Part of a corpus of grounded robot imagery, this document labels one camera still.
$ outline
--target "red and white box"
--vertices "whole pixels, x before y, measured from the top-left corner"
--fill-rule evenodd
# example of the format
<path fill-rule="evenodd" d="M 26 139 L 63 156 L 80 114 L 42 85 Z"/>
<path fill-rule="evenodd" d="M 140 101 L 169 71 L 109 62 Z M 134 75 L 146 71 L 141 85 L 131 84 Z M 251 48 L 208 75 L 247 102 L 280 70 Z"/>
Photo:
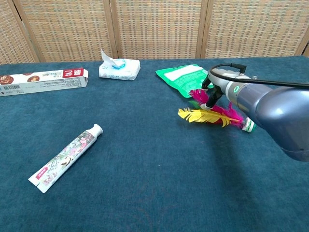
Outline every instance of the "red and white box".
<path fill-rule="evenodd" d="M 84 68 L 4 75 L 0 76 L 0 97 L 86 87 L 87 83 Z"/>

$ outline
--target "pink feather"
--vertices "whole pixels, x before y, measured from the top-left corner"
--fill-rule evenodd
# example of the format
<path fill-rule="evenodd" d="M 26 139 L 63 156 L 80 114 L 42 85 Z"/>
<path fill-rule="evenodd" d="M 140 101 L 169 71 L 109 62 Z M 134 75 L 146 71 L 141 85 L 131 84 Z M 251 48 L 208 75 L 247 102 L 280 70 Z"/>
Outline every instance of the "pink feather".
<path fill-rule="evenodd" d="M 198 102 L 199 105 L 206 103 L 209 98 L 207 93 L 203 89 L 193 89 L 190 91 L 189 94 Z M 244 119 L 240 114 L 236 112 L 236 110 L 232 109 L 231 102 L 229 102 L 227 110 L 217 105 L 215 105 L 211 110 L 226 115 L 230 118 L 239 120 L 239 122 L 232 121 L 231 123 L 236 126 L 242 127 Z"/>

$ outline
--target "wet wipes package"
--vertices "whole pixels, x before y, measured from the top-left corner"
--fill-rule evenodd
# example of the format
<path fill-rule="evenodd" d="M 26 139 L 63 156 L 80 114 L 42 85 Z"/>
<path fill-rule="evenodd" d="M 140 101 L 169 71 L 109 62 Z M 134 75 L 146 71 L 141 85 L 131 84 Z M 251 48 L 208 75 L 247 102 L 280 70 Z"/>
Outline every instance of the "wet wipes package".
<path fill-rule="evenodd" d="M 140 61 L 135 59 L 112 59 L 101 50 L 104 62 L 99 67 L 100 78 L 133 81 L 140 71 Z"/>

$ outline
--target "green package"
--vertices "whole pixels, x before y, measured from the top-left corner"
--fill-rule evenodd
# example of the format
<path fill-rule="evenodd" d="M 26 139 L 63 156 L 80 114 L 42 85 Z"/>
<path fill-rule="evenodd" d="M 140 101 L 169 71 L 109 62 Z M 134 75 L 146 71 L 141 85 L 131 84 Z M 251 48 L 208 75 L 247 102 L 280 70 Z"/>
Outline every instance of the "green package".
<path fill-rule="evenodd" d="M 207 77 L 207 71 L 197 64 L 183 65 L 174 68 L 155 71 L 168 85 L 177 89 L 185 98 L 190 98 L 189 92 L 202 87 Z"/>

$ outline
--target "blue tablecloth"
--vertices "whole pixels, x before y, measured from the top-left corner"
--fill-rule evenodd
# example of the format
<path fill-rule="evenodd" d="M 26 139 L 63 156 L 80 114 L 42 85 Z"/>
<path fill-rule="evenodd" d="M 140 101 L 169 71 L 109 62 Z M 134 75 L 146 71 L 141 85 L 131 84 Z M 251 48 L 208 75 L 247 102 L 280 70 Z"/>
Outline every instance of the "blue tablecloth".
<path fill-rule="evenodd" d="M 89 71 L 85 88 L 0 97 L 1 231 L 308 231 L 309 163 L 261 128 L 181 119 L 188 99 L 155 74 L 227 62 L 260 79 L 309 80 L 306 57 L 141 60 L 134 81 L 100 79 L 100 61 L 1 65 Z M 28 178 L 94 123 L 104 133 L 42 194 Z"/>

